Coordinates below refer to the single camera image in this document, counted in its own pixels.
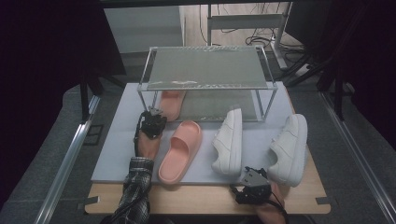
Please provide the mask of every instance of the slide sandal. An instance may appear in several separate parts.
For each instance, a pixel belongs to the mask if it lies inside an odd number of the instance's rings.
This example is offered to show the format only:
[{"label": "slide sandal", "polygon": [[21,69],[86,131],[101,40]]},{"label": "slide sandal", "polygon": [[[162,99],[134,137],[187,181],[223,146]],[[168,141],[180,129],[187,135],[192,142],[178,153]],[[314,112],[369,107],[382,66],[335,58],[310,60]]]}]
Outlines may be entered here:
[{"label": "slide sandal", "polygon": [[177,127],[170,142],[158,172],[160,180],[168,185],[178,183],[189,169],[202,142],[201,127],[192,120],[185,120]]},{"label": "slide sandal", "polygon": [[160,109],[163,111],[162,116],[166,117],[167,121],[173,121],[178,118],[185,95],[185,91],[162,92]]}]

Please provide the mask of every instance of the sneaker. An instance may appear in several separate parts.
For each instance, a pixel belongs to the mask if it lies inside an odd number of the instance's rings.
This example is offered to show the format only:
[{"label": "sneaker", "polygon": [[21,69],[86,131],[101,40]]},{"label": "sneaker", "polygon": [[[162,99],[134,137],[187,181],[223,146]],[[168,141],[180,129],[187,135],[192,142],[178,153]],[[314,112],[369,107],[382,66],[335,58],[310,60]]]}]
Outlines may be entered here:
[{"label": "sneaker", "polygon": [[268,168],[268,177],[278,184],[296,187],[303,178],[306,164],[306,120],[303,115],[290,115],[286,125],[270,148],[277,156],[277,162]]},{"label": "sneaker", "polygon": [[222,175],[240,176],[242,171],[242,111],[233,107],[227,113],[212,145],[219,154],[212,169]]}]

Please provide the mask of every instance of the shoe sole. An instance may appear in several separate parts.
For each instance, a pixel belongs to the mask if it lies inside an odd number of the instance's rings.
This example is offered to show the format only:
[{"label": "shoe sole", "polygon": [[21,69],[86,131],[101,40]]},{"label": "shoe sole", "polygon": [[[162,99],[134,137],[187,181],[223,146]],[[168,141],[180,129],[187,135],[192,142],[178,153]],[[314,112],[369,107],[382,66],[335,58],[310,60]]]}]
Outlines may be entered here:
[{"label": "shoe sole", "polygon": [[306,138],[308,136],[308,127],[306,125],[306,119],[300,114],[296,114],[295,117],[298,120],[297,142],[294,150],[294,159],[291,165],[289,178],[286,181],[286,185],[291,187],[296,187],[300,184],[303,178],[307,158]]},{"label": "shoe sole", "polygon": [[229,173],[230,175],[240,175],[242,170],[242,111],[240,108],[233,111],[233,119],[233,143],[231,144]]}]

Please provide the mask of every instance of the wooden base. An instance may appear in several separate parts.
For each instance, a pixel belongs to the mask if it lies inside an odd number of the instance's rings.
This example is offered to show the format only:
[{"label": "wooden base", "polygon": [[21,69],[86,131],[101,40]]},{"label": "wooden base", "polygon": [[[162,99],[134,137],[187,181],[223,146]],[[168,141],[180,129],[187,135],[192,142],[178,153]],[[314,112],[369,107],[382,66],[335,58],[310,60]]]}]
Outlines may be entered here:
[{"label": "wooden base", "polygon": [[[327,214],[329,204],[318,204],[326,192],[320,181],[312,156],[308,153],[301,184],[296,188],[280,186],[289,214]],[[98,197],[98,203],[87,204],[89,214],[111,214],[117,209],[122,195],[122,184],[92,184],[89,198]],[[149,193],[151,214],[211,214],[254,215],[251,205],[238,204],[228,186],[152,186]]]}]

